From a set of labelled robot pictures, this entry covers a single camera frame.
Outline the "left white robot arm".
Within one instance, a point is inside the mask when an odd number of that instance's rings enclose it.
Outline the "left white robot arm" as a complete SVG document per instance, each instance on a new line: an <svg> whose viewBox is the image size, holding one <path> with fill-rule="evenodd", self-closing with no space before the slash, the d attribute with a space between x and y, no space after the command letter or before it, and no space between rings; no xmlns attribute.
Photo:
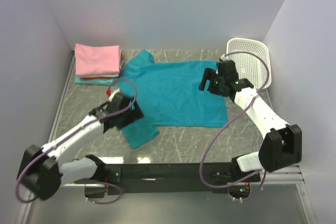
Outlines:
<svg viewBox="0 0 336 224"><path fill-rule="evenodd" d="M17 199L24 201L19 195L19 186L41 200L49 199L61 186L82 179L109 187L106 164L100 158L87 155L78 161L68 159L88 141L110 129L121 130L143 117L136 97L116 92L62 136L41 147L31 145L24 151L18 171Z"/></svg>

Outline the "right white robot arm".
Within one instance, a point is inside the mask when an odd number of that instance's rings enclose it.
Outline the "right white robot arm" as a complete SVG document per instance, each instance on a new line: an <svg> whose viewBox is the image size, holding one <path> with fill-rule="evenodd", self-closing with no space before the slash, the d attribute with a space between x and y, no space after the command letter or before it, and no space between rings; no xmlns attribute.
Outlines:
<svg viewBox="0 0 336 224"><path fill-rule="evenodd" d="M218 61L216 69L205 68L199 90L229 97L259 129L263 143L257 152L232 159L230 175L241 182L253 170L274 172L302 160L302 130L280 118L261 98L253 84L238 76L232 60Z"/></svg>

